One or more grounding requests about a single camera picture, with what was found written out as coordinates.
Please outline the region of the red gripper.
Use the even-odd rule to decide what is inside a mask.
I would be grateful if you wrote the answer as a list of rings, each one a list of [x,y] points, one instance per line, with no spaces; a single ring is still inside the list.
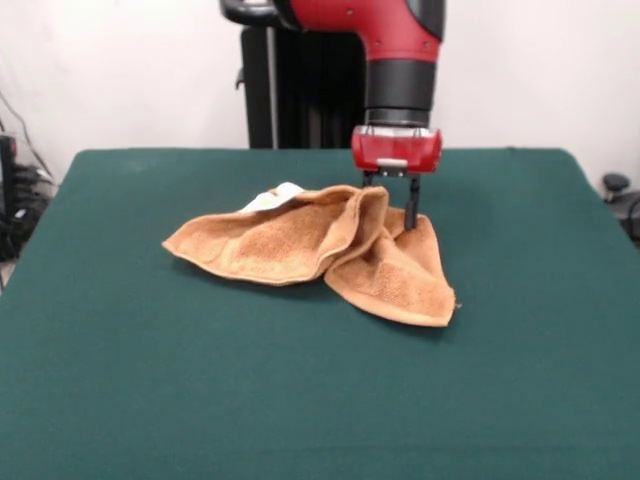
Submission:
[[[362,186],[373,184],[373,173],[396,170],[406,174],[433,173],[442,155],[440,130],[425,127],[391,127],[362,125],[352,134],[351,149],[356,167],[365,171]],[[420,177],[412,175],[409,198],[405,207],[404,228],[417,225],[420,197]]]

